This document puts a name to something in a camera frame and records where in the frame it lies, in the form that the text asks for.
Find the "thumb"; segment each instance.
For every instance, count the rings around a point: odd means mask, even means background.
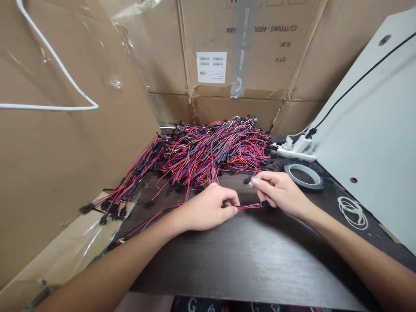
[[[236,215],[237,212],[238,212],[238,208],[235,206],[227,206],[225,208],[221,208],[222,222],[225,222],[228,219],[231,219],[233,216]]]
[[[274,186],[271,186],[269,183],[267,183],[266,181],[263,181],[261,179],[251,179],[251,183],[258,190],[262,191],[264,194],[273,198],[274,192],[276,191],[276,188]]]

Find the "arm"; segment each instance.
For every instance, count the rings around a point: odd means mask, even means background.
[[[340,254],[387,311],[416,311],[416,273],[346,228],[311,203],[282,172],[252,179],[261,201],[304,221]]]
[[[229,206],[221,209],[223,203]],[[235,206],[238,205],[235,191],[212,183],[201,194],[59,287],[35,312],[114,311],[163,245],[185,231],[203,231],[222,224],[237,213]]]

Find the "tape roll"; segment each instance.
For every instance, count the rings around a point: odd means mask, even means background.
[[[297,177],[295,177],[293,175],[293,173],[291,172],[291,170],[293,169],[297,169],[300,171],[303,171],[304,173],[306,173],[307,175],[309,175],[311,177],[311,179],[313,180],[313,184],[309,184],[306,182],[303,182],[302,180],[299,180]],[[310,169],[309,167],[306,167],[304,165],[300,165],[300,164],[292,164],[292,165],[286,165],[285,166],[285,172],[290,176],[290,178],[298,185],[303,186],[307,189],[323,189],[324,187],[322,186],[324,181],[322,180],[322,178],[312,169]]]

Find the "finger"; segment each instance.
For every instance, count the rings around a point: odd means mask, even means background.
[[[266,200],[269,202],[270,206],[272,206],[273,208],[277,208],[277,205],[274,202],[274,200],[272,200],[268,195],[266,195]]]
[[[233,203],[231,202],[231,200],[226,199],[226,200],[224,200],[224,205],[226,205],[226,206],[232,206]]]
[[[233,206],[240,206],[240,200],[238,199],[237,192],[230,188],[221,187],[222,201],[229,199]]]
[[[269,182],[260,179],[252,179],[251,183],[253,183],[257,190],[262,191],[264,194],[269,195],[271,198],[273,197],[273,193],[276,192],[276,188],[271,186]]]
[[[265,194],[261,190],[257,190],[257,196],[259,197],[259,200],[261,202],[263,202],[263,201],[266,200],[266,196],[265,196]]]
[[[285,175],[286,173],[284,172],[261,171],[256,174],[256,177],[264,181],[270,181],[273,185],[276,185]]]
[[[233,216],[236,215],[237,212],[238,212],[238,208],[235,206],[227,206],[223,209],[220,209],[219,213],[220,213],[221,223],[227,221],[228,219],[231,219]]]

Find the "forearm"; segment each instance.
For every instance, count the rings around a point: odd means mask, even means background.
[[[323,236],[386,310],[415,311],[416,274],[316,206],[301,219]]]
[[[185,230],[180,226],[173,211],[61,286],[36,312],[113,311],[160,248]]]

